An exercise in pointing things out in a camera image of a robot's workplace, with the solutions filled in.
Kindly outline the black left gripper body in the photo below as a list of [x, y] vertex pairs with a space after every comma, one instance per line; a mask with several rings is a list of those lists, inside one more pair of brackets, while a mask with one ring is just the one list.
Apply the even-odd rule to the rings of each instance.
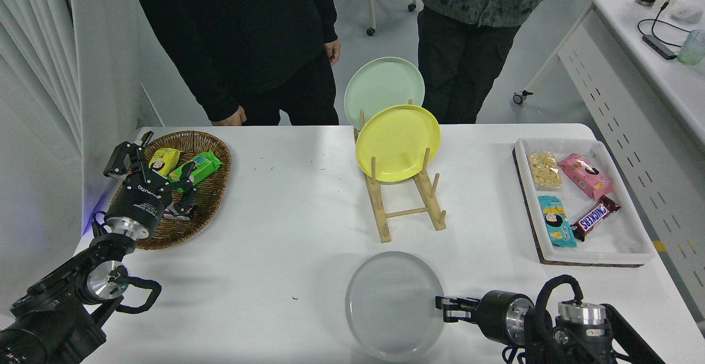
[[148, 184], [140, 174], [129, 174], [121, 190], [107, 211], [108, 219], [131, 219], [145, 228], [156, 228], [170, 195], [160, 189], [168, 181], [159, 174], [148, 177]]

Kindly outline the person's right hand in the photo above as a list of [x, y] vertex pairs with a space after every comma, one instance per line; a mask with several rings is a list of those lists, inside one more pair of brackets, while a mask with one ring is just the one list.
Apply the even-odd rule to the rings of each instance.
[[244, 108], [239, 106], [235, 113], [221, 121], [212, 121], [212, 126], [243, 126], [247, 121]]

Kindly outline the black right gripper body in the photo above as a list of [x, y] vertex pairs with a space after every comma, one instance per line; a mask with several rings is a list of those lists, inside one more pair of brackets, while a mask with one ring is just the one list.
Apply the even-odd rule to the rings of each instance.
[[474, 320], [488, 339], [501, 344], [513, 345], [518, 312], [514, 311], [517, 293], [507, 291], [489, 291], [474, 311]]

